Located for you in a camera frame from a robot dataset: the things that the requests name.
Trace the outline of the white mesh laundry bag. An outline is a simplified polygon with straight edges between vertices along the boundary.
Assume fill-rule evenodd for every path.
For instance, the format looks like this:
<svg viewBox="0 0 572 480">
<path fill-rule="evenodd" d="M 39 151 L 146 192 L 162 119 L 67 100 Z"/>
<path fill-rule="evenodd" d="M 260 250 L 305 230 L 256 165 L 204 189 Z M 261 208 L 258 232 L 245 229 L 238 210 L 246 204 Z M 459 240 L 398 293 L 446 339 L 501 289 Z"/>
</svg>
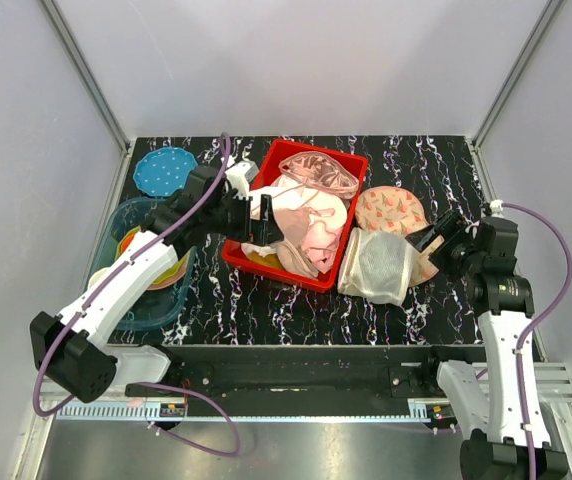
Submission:
<svg viewBox="0 0 572 480">
<path fill-rule="evenodd" d="M 401 306 L 419 256 L 402 236 L 353 228 L 340 266 L 337 290 L 373 304 Z"/>
</svg>

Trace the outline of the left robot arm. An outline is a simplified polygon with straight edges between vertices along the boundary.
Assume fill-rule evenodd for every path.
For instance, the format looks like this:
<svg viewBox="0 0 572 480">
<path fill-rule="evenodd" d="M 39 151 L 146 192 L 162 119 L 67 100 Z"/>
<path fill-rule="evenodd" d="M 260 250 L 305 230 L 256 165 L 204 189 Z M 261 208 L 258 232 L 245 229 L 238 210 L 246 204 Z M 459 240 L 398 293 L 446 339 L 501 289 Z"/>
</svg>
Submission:
<svg viewBox="0 0 572 480">
<path fill-rule="evenodd" d="M 79 298 L 30 323 L 37 379 L 50 379 L 84 403 L 112 386 L 147 382 L 162 396 L 182 372 L 157 347 L 117 347 L 109 338 L 153 281 L 207 235 L 259 246 L 282 240 L 268 194 L 242 194 L 243 175 L 198 166 L 184 188 L 149 211 L 126 251 Z"/>
</svg>

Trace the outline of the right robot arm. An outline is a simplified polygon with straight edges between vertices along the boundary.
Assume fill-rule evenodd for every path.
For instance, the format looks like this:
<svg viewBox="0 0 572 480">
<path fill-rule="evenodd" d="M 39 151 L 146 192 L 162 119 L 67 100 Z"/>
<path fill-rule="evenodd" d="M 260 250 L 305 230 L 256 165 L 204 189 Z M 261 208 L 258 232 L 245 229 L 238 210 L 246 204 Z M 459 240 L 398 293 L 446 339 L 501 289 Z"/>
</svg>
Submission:
<svg viewBox="0 0 572 480">
<path fill-rule="evenodd" d="M 432 396 L 446 395 L 463 436 L 465 479 L 563 479 L 564 452 L 553 448 L 543 420 L 533 360 L 534 298 L 516 272 L 518 226 L 491 207 L 477 225 L 449 211 L 408 237 L 450 279 L 464 279 L 486 356 L 488 386 L 466 360 L 441 360 L 420 371 Z"/>
</svg>

